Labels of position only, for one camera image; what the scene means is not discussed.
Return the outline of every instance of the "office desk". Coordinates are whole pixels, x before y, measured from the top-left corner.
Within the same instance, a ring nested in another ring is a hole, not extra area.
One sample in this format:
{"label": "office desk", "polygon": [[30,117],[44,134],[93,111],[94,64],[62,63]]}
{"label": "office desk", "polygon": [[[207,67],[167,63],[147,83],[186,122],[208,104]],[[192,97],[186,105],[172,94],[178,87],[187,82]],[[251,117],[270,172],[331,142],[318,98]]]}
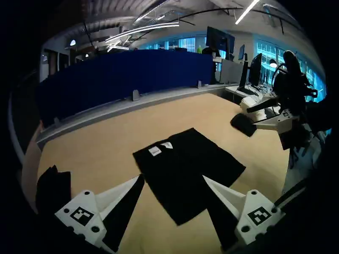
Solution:
{"label": "office desk", "polygon": [[[85,189],[100,193],[140,174],[133,152],[194,127],[246,166],[233,189],[258,189],[275,201],[284,185],[289,151],[282,149],[275,131],[257,130],[248,138],[231,127],[240,111],[234,103],[202,94],[97,122],[47,142],[38,177],[55,164],[59,171],[71,171],[73,197]],[[176,226],[145,183],[119,253],[206,254],[221,249],[206,210]]]}
{"label": "office desk", "polygon": [[255,101],[259,101],[259,100],[262,99],[262,96],[263,96],[262,92],[259,92],[257,89],[251,87],[250,85],[245,86],[245,88],[249,89],[249,90],[251,90],[253,92],[256,92],[259,96],[256,96],[255,94],[254,95],[249,95],[247,93],[241,92],[241,91],[237,90],[238,87],[239,87],[239,84],[234,84],[233,86],[225,87],[225,90],[227,92],[239,95],[241,98],[245,98],[245,97],[251,96]]}
{"label": "office desk", "polygon": [[[225,90],[227,92],[230,92],[230,93],[233,93],[235,95],[238,95],[241,98],[245,98],[245,97],[251,96],[252,99],[254,99],[256,102],[259,102],[262,99],[262,97],[263,97],[263,91],[259,92],[257,89],[253,88],[250,85],[249,86],[245,86],[245,88],[250,89],[253,92],[256,92],[258,94],[258,96],[256,96],[255,94],[254,95],[249,95],[247,93],[241,92],[241,91],[237,90],[238,87],[239,87],[239,85],[227,86],[227,87],[225,87]],[[280,106],[273,107],[273,109],[274,109],[274,112],[272,111],[272,107],[269,107],[268,111],[278,115],[279,114],[279,110],[280,110]]]}

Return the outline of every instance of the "led light strip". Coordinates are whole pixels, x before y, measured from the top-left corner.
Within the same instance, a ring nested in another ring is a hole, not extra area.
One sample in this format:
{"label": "led light strip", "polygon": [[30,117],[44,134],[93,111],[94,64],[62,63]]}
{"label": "led light strip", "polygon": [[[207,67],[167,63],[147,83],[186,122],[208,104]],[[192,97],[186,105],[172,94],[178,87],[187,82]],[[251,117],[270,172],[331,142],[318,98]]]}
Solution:
{"label": "led light strip", "polygon": [[127,47],[121,47],[121,46],[111,46],[108,50],[107,50],[107,52],[110,52],[111,51],[111,49],[119,49],[119,50],[129,50],[129,48],[127,48]]}
{"label": "led light strip", "polygon": [[176,26],[179,26],[179,22],[171,22],[171,23],[162,23],[162,24],[156,24],[156,25],[148,25],[148,26],[145,26],[145,27],[136,28],[136,29],[129,30],[127,32],[120,33],[120,34],[118,34],[116,36],[108,38],[105,41],[106,42],[110,42],[110,41],[113,41],[115,39],[121,38],[121,37],[126,36],[126,35],[142,32],[142,31],[147,31],[147,30],[151,30],[151,29],[168,28],[168,27],[176,27]]}
{"label": "led light strip", "polygon": [[253,2],[246,8],[246,10],[241,14],[241,16],[236,21],[236,25],[239,24],[239,22],[246,16],[247,13],[250,12],[250,10],[256,5],[260,0],[253,0]]}

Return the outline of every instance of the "window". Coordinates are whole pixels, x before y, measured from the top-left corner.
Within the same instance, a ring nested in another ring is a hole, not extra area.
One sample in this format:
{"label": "window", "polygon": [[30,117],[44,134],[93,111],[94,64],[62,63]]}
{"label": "window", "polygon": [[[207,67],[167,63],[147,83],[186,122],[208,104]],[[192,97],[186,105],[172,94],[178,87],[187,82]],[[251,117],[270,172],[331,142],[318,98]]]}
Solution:
{"label": "window", "polygon": [[188,52],[195,52],[195,37],[179,39],[179,47],[187,49]]}
{"label": "window", "polygon": [[[283,53],[284,49],[281,49],[273,44],[270,44],[266,41],[258,41],[257,42],[257,54],[262,53],[262,61],[261,61],[261,75],[262,80],[268,85],[272,85],[272,76],[275,71],[275,68],[270,67],[270,59],[276,60],[278,66],[281,63],[284,63]],[[315,101],[319,102],[326,96],[326,87],[319,76],[307,65],[307,61],[303,60],[302,57],[297,55],[300,70],[302,73],[306,74],[306,77],[311,85],[313,85],[314,89],[318,90],[318,97],[312,98],[311,96],[306,96],[306,101]]]}
{"label": "window", "polygon": [[172,50],[176,47],[179,47],[179,40],[168,41],[168,49]]}
{"label": "window", "polygon": [[270,66],[270,60],[276,60],[277,57],[277,49],[275,46],[257,42],[257,54],[262,53],[261,60],[261,75],[262,80],[268,85],[272,86],[272,76],[274,74],[275,68]]}
{"label": "window", "polygon": [[162,49],[162,50],[165,49],[165,42],[164,41],[159,42],[158,47],[159,47],[159,49]]}
{"label": "window", "polygon": [[226,51],[224,50],[219,50],[219,54],[223,59],[226,59]]}

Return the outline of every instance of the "ceiling light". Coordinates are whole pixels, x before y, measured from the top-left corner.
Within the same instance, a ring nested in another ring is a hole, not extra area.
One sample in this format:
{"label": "ceiling light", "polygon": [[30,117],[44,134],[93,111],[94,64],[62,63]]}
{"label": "ceiling light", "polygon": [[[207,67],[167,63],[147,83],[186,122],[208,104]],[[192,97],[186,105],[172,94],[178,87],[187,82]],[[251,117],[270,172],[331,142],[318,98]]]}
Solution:
{"label": "ceiling light", "polygon": [[152,30],[152,29],[157,29],[157,28],[176,27],[176,26],[179,26],[179,22],[171,22],[171,23],[162,23],[162,24],[156,24],[156,25],[148,25],[148,26],[132,29],[132,30],[129,30],[127,32],[123,32],[123,33],[120,33],[118,35],[115,35],[115,36],[113,36],[111,38],[106,39],[106,42],[110,42],[110,41],[113,41],[115,39],[121,38],[123,36],[130,35],[130,34],[133,34],[133,33],[142,32],[142,31],[146,31],[146,30]]}
{"label": "ceiling light", "polygon": [[238,18],[238,20],[236,21],[236,25],[239,24],[239,22],[246,16],[247,13],[250,12],[250,10],[254,7],[254,5],[256,5],[259,1],[260,0],[253,0],[250,6],[248,6],[246,10],[244,11],[244,13],[241,14],[241,16]]}
{"label": "ceiling light", "polygon": [[165,15],[162,15],[162,16],[156,18],[156,19],[157,19],[157,20],[161,20],[161,19],[163,19],[164,17],[165,17]]}
{"label": "ceiling light", "polygon": [[274,59],[271,59],[271,60],[270,60],[270,66],[271,66],[272,68],[277,68],[277,62],[276,62]]}
{"label": "ceiling light", "polygon": [[129,50],[127,47],[121,47],[121,46],[112,46],[111,49],[119,49],[119,50]]}

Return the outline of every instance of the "white bracket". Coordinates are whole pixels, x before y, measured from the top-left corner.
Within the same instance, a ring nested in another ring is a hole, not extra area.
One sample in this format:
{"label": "white bracket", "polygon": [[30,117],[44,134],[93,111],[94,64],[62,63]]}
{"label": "white bracket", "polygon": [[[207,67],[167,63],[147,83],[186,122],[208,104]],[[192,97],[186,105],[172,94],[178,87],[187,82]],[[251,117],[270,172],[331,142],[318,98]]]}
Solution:
{"label": "white bracket", "polygon": [[294,120],[299,120],[299,116],[293,115],[289,109],[285,109],[280,115],[270,119],[255,122],[258,129],[276,130],[279,134],[285,133],[292,129]]}
{"label": "white bracket", "polygon": [[114,251],[102,242],[107,232],[103,220],[132,188],[139,177],[141,176],[132,178],[98,195],[94,195],[90,190],[84,190],[55,215],[67,227],[73,228],[74,233],[85,237],[87,242],[114,254]]}
{"label": "white bracket", "polygon": [[257,190],[246,195],[203,176],[208,186],[238,219],[235,235],[248,245],[271,229],[285,214]]}

